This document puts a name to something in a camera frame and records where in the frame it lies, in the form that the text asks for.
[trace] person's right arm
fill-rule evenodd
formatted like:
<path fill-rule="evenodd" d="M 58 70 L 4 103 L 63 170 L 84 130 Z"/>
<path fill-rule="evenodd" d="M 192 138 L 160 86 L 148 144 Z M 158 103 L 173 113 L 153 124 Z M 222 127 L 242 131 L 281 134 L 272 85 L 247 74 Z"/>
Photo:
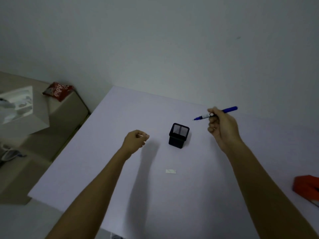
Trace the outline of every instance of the person's right arm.
<path fill-rule="evenodd" d="M 208 131 L 227 155 L 261 239 L 316 238 L 311 225 L 270 178 L 254 154 L 241 140 L 236 120 L 216 107 L 208 109 Z"/>

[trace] person's left hand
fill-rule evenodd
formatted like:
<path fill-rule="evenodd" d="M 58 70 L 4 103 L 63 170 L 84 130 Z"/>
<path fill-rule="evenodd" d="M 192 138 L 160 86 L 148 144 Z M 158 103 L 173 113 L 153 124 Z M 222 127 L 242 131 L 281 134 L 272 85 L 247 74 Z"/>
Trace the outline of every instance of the person's left hand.
<path fill-rule="evenodd" d="M 140 130 L 129 132 L 124 138 L 124 142 L 121 149 L 132 155 L 139 148 L 145 145 L 145 142 L 147 139 L 149 139 L 149 137 L 149 135 Z"/>

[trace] person's left arm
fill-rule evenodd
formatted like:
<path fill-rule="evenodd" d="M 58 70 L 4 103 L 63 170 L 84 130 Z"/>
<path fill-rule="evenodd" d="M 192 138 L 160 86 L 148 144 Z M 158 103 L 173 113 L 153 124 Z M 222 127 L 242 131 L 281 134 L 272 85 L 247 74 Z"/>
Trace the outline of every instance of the person's left arm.
<path fill-rule="evenodd" d="M 46 239 L 94 238 L 101 226 L 123 165 L 145 145 L 145 132 L 129 132 L 122 147 L 94 180 L 75 198 Z"/>

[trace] floor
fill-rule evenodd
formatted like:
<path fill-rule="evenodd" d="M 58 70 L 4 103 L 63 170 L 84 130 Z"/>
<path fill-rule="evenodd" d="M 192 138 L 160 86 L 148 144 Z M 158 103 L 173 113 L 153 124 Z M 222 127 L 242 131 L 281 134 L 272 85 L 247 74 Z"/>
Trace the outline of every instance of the floor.
<path fill-rule="evenodd" d="M 58 221 L 62 212 L 36 200 L 27 205 L 0 205 L 1 239 L 42 239 Z M 100 229 L 96 239 L 109 239 L 110 233 Z"/>

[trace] red snack packet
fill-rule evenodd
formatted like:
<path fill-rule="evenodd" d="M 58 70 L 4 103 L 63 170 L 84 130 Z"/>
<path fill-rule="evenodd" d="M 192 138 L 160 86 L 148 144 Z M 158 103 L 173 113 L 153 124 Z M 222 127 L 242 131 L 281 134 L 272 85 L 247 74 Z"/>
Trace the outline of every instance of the red snack packet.
<path fill-rule="evenodd" d="M 73 89 L 74 87 L 72 85 L 62 85 L 58 82 L 53 82 L 42 94 L 52 96 L 61 102 L 73 91 Z"/>

